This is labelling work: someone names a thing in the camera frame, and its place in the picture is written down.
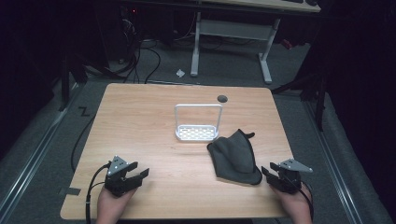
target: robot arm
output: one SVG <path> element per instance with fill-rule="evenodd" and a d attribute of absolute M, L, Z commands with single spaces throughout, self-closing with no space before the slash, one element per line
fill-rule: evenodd
<path fill-rule="evenodd" d="M 133 177 L 125 177 L 126 174 L 137 167 L 137 161 L 128 163 L 119 156 L 115 156 L 108 168 L 105 188 L 114 196 L 120 197 L 125 192 L 142 186 L 143 179 L 149 175 L 149 169 Z"/>

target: small black object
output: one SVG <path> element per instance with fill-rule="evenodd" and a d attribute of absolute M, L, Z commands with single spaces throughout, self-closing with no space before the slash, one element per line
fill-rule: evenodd
<path fill-rule="evenodd" d="M 318 1 L 317 0 L 305 0 L 305 2 L 311 7 L 315 7 L 315 6 L 318 5 Z"/>
<path fill-rule="evenodd" d="M 226 103 L 228 101 L 228 98 L 225 95 L 220 95 L 220 96 L 218 96 L 218 101 L 220 103 Z"/>
<path fill-rule="evenodd" d="M 313 172 L 311 168 L 306 167 L 294 159 L 282 161 L 278 165 L 270 162 L 270 166 L 271 169 L 277 171 L 279 177 L 270 174 L 267 169 L 262 167 L 262 174 L 267 177 L 267 183 L 274 186 L 276 189 L 289 194 L 294 194 L 301 189 L 301 176 L 299 172 Z"/>
<path fill-rule="evenodd" d="M 107 171 L 105 188 L 114 196 L 120 197 L 127 191 L 142 186 L 143 179 L 149 175 L 149 169 L 146 169 L 139 175 L 125 178 L 126 174 L 136 167 L 137 161 L 129 164 L 120 157 L 115 156 Z"/>

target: desk leg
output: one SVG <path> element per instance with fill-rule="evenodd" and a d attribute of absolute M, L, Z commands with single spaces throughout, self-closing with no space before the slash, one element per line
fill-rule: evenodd
<path fill-rule="evenodd" d="M 194 45 L 194 52 L 192 53 L 192 62 L 191 62 L 192 77 L 198 76 L 200 33 L 201 33 L 201 12 L 197 12 L 197 22 L 195 27 L 195 45 Z"/>
<path fill-rule="evenodd" d="M 274 38 L 275 38 L 277 27 L 279 26 L 279 23 L 280 23 L 280 19 L 276 19 L 274 22 L 274 25 L 271 29 L 271 32 L 268 36 L 265 51 L 264 51 L 264 53 L 259 53 L 260 65 L 262 66 L 262 75 L 264 76 L 264 82 L 266 84 L 272 83 L 270 70 L 268 69 L 268 64 L 267 64 L 267 57 L 268 57 L 268 53 L 270 52 L 271 46 L 274 42 Z"/>

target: gray carpet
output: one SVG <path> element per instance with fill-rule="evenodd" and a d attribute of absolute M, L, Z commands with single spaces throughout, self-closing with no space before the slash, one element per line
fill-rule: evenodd
<path fill-rule="evenodd" d="M 192 49 L 190 40 L 177 43 L 173 47 L 157 45 L 154 42 L 144 44 L 145 47 L 153 46 L 150 49 L 161 56 L 161 63 L 149 78 L 149 83 L 172 82 L 274 89 L 293 80 L 309 49 L 309 46 L 302 46 L 287 50 L 282 46 L 274 45 L 268 58 L 273 84 L 266 85 L 263 83 L 256 54 L 257 48 L 262 44 L 260 42 L 249 42 L 244 45 L 240 45 L 241 42 L 238 45 L 229 42 L 204 42 L 198 77 L 189 75 Z M 137 83 L 137 80 L 143 83 L 160 61 L 151 50 L 141 49 L 140 53 L 137 76 L 133 72 L 128 83 Z M 177 77 L 178 69 L 186 72 L 186 75 Z M 76 97 L 64 112 L 64 118 L 48 144 L 43 161 L 37 167 L 17 206 L 11 209 L 12 213 L 9 214 L 7 223 L 84 223 L 84 221 L 62 220 L 60 210 L 64 201 L 64 189 L 69 186 L 73 177 L 72 154 L 75 152 L 72 160 L 76 166 L 91 128 L 90 121 L 97 111 L 106 85 L 110 82 L 120 81 L 102 76 L 90 76 L 85 86 L 73 91 L 76 92 Z M 54 91 L 55 98 L 36 115 L 19 141 L 0 163 L 0 169 L 6 171 L 0 173 L 2 182 L 0 195 L 3 199 L 7 197 L 30 155 L 39 146 L 48 127 L 59 117 L 60 112 L 57 111 L 61 105 L 59 87 Z M 303 174 L 303 179 L 314 189 L 314 222 L 352 223 L 334 185 L 331 169 L 322 150 L 323 142 L 320 137 L 324 136 L 359 211 L 361 220 L 355 223 L 392 223 L 356 159 L 329 97 L 326 99 L 323 117 L 324 132 L 319 135 L 307 111 L 311 103 L 301 102 L 294 91 L 287 91 L 274 97 L 294 158 L 314 169 L 313 174 Z M 278 221 L 282 224 L 290 223 L 288 218 L 280 218 Z M 276 220 L 254 219 L 253 223 L 276 223 Z"/>

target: white basket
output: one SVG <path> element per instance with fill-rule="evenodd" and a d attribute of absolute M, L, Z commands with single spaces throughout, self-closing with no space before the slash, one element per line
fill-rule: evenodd
<path fill-rule="evenodd" d="M 211 124 L 179 124 L 177 111 L 181 107 L 218 107 L 219 114 L 216 126 Z M 180 141 L 188 142 L 211 142 L 219 135 L 219 123 L 222 112 L 222 105 L 176 105 L 176 137 Z"/>

